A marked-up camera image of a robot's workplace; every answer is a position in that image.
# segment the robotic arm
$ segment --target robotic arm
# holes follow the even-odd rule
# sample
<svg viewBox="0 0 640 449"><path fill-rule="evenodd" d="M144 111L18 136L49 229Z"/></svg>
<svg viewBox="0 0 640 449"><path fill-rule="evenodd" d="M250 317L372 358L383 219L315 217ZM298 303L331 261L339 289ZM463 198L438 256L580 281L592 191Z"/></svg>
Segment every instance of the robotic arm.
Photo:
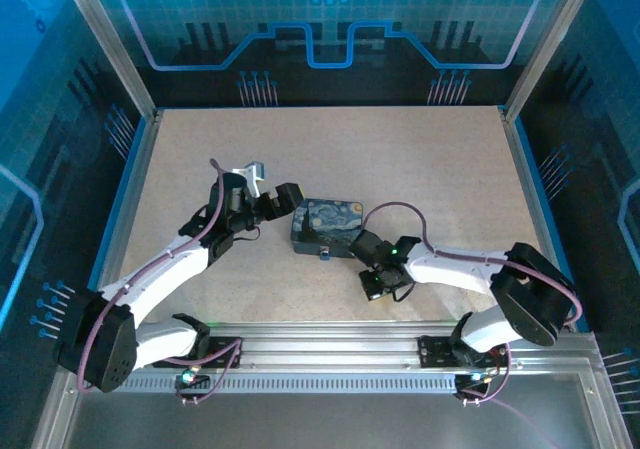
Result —
<svg viewBox="0 0 640 449"><path fill-rule="evenodd" d="M165 254L169 257L153 264L107 312L87 360L84 372L87 382L103 392L110 392L139 367L169 357L201 359L207 354L209 328L195 318L177 314L160 323L143 321L169 294L227 252L238 232L254 230L263 221L290 214L302 202L300 188L291 183L278 186L276 198L272 199L268 193L260 194L257 181L263 178L263 166L255 162L244 169L224 173L222 204L214 225L199 244L174 254L211 221L220 190L218 181L213 184L209 203L193 215L178 231L178 236L152 261L158 261ZM97 318L138 272L99 292L75 294L54 349L58 364L78 373L82 352Z"/></svg>
<svg viewBox="0 0 640 449"><path fill-rule="evenodd" d="M417 237L403 236L391 244L363 230L349 249L370 268L360 273L369 300L414 283L448 284L495 297L495 306L465 314L449 338L450 351L464 366L474 367L492 348L519 339L553 345L572 307L555 287L505 265L529 268L573 293L571 282L527 244L516 243L502 253L434 252Z"/></svg>

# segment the black bracket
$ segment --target black bracket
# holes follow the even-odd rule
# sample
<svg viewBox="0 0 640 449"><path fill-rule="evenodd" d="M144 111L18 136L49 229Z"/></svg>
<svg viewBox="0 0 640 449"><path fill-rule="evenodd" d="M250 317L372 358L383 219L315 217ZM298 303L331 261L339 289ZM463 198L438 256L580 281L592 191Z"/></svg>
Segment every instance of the black bracket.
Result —
<svg viewBox="0 0 640 449"><path fill-rule="evenodd" d="M227 347L228 345L230 345L231 343L233 343L237 339L241 339L241 338L238 338L238 337L209 337L209 347L207 348L207 354L213 354L214 352L218 352L219 350L224 349L225 347ZM202 367L203 368L209 368L209 369L224 369L225 367L227 367L227 364L229 363L229 359L231 358L233 352L234 351L228 351L225 354L223 354L222 356L220 356L219 358L214 359L213 361L209 361L206 364L202 364ZM240 348L238 350L238 354L233 359L233 362L231 363L230 368L231 369L238 368L240 366L240 359L241 358L242 358L242 342L240 343ZM181 359L183 361L188 361L189 360L189 358L186 358L186 357L177 357L176 359ZM170 362L166 362L166 361L158 361L158 362L155 362L153 364L153 367L175 367L175 368L184 369L185 366L179 366L177 364L171 364Z"/></svg>
<svg viewBox="0 0 640 449"><path fill-rule="evenodd" d="M481 359L476 361L473 367L478 369L488 369L496 367L496 357L500 363L500 367L507 367L507 353L504 346L495 348L497 356L490 353L484 354ZM470 366L463 364L453 353L450 337L431 337L421 336L418 338L418 356L420 357L420 367L422 369L434 367L464 367Z"/></svg>

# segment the enclosure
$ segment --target enclosure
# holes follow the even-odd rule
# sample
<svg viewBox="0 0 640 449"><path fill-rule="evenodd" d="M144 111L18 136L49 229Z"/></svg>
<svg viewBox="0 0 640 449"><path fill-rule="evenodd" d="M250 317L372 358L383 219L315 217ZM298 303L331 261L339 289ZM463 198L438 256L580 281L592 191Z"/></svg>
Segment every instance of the enclosure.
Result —
<svg viewBox="0 0 640 449"><path fill-rule="evenodd" d="M7 447L637 445L638 0L0 7ZM183 408L175 371L144 368L79 396L51 357L56 288L99 290L161 251L208 201L211 157L261 161L262 187L295 182L364 213L410 202L438 246L538 248L584 316L552 348L514 344L501 398L528 422L463 407L456 371L421 368L414 347L490 294L429 284L367 302L357 260L294 253L290 217L149 316L244 338L220 394ZM419 233L404 209L370 224L389 240Z"/></svg>

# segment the box with starry night print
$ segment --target box with starry night print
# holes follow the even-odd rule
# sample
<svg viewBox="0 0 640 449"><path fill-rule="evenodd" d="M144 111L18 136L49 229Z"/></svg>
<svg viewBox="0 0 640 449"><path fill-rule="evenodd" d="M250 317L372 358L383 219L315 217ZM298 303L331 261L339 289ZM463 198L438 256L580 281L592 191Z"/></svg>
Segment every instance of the box with starry night print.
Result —
<svg viewBox="0 0 640 449"><path fill-rule="evenodd" d="M359 202L305 199L293 216L293 250L322 260L353 258L348 248L362 230L362 213Z"/></svg>

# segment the beige work surface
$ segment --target beige work surface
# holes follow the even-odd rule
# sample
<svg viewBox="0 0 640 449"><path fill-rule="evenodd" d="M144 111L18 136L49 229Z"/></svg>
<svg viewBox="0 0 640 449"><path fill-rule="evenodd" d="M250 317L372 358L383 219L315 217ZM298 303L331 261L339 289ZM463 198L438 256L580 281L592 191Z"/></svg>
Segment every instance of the beige work surface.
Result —
<svg viewBox="0 0 640 449"><path fill-rule="evenodd" d="M125 256L126 274L157 254L206 203L215 157L227 169L258 160L263 188L300 184L306 197L359 201L365 213L398 200L424 211L433 244L507 250L537 244L495 107L166 110ZM207 322L450 320L494 304L489 296L419 285L404 302L367 302L356 260L295 254L291 216L261 225L162 302L149 321L185 312ZM419 235L405 208L371 229L395 241Z"/></svg>

